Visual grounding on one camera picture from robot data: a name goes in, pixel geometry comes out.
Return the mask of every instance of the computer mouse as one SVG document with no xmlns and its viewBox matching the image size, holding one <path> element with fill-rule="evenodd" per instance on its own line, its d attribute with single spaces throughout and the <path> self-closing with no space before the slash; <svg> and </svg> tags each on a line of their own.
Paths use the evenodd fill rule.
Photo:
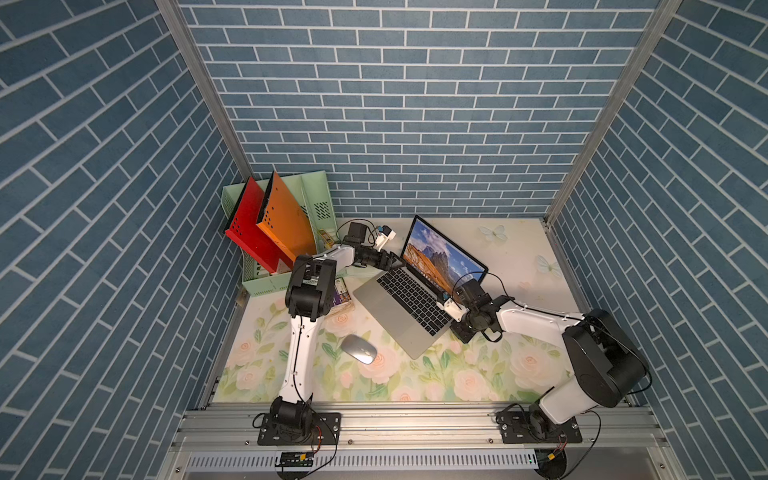
<svg viewBox="0 0 768 480">
<path fill-rule="evenodd" d="M 376 358 L 378 351 L 376 347 L 368 343 L 367 340 L 357 335 L 347 335 L 341 342 L 341 350 L 347 352 L 360 362 L 370 365 Z"/>
</svg>

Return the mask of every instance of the mounting plate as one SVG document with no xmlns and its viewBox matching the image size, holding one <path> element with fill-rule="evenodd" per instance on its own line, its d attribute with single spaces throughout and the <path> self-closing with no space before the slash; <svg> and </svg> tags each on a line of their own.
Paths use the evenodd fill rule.
<svg viewBox="0 0 768 480">
<path fill-rule="evenodd" d="M 286 433 L 281 435 L 277 431 L 277 424 L 272 420 L 272 416 L 267 413 L 261 420 L 258 444 L 277 446 L 314 444 L 315 447 L 317 447 L 317 429 L 315 428 L 315 425 L 320 427 L 323 445 L 334 445 L 339 441 L 339 431 L 341 430 L 340 413 L 316 412 L 313 414 L 312 430 L 310 431 L 310 436 L 307 437 L 306 440 L 296 439 Z"/>
<path fill-rule="evenodd" d="M 578 428 L 576 418 L 571 417 L 566 423 L 560 425 L 560 428 L 550 432 L 545 438 L 535 438 L 528 426 L 530 425 L 528 412 L 505 411 L 496 414 L 496 423 L 498 423 L 499 432 L 502 434 L 504 443 L 560 443 L 560 438 L 565 435 L 568 443 L 581 443 L 581 430 Z"/>
</svg>

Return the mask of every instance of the red folder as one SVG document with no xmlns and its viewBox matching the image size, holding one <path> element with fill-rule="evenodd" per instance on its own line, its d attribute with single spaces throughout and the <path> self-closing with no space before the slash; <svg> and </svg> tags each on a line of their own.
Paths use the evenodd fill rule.
<svg viewBox="0 0 768 480">
<path fill-rule="evenodd" d="M 290 272 L 293 260 L 257 226 L 263 201 L 263 190 L 249 178 L 224 233 L 268 272 Z"/>
</svg>

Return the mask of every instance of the file organizer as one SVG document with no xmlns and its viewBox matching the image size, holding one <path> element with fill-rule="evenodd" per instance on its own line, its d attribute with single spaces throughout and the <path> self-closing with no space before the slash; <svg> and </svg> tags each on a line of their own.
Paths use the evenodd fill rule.
<svg viewBox="0 0 768 480">
<path fill-rule="evenodd" d="M 235 205 L 230 209 L 229 222 L 224 233 L 270 273 L 290 272 L 294 258 L 285 254 L 257 226 L 259 208 L 264 202 L 264 192 L 253 178 L 249 178 Z"/>
<path fill-rule="evenodd" d="M 336 213 L 333 210 L 326 172 L 317 171 L 282 178 L 288 190 L 310 219 L 317 251 L 327 250 L 325 242 L 318 232 L 323 230 L 332 238 L 336 238 Z M 256 183 L 260 187 L 266 188 L 269 179 L 257 180 Z M 222 189 L 221 208 L 228 217 L 234 211 L 244 186 L 245 184 L 234 184 L 227 185 Z M 346 269 L 336 272 L 337 278 L 345 275 Z M 243 251 L 243 286 L 251 296 L 285 290 L 289 280 L 290 273 L 270 275 L 257 261 Z"/>
<path fill-rule="evenodd" d="M 310 219 L 277 172 L 272 173 L 264 190 L 257 226 L 291 262 L 299 255 L 317 253 Z"/>
</svg>

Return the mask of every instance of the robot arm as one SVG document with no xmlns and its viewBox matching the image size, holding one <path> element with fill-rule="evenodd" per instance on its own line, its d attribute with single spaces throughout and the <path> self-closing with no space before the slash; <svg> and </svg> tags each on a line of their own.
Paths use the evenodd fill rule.
<svg viewBox="0 0 768 480">
<path fill-rule="evenodd" d="M 574 376 L 546 392 L 529 410 L 538 436 L 597 405 L 616 406 L 648 372 L 647 361 L 604 310 L 554 313 L 517 303 L 510 296 L 492 299 L 474 279 L 456 293 L 463 308 L 450 306 L 446 311 L 458 320 L 451 328 L 464 343 L 491 329 L 531 336 L 568 353 Z"/>
<path fill-rule="evenodd" d="M 404 263 L 393 253 L 381 251 L 395 233 L 388 227 L 376 231 L 373 247 L 363 245 L 367 227 L 351 223 L 340 245 L 311 257 L 299 255 L 293 264 L 286 291 L 291 316 L 291 338 L 285 379 L 270 407 L 270 418 L 281 430 L 306 438 L 312 427 L 312 360 L 323 316 L 333 306 L 336 271 L 347 266 L 375 266 L 380 270 L 400 268 Z"/>
</svg>

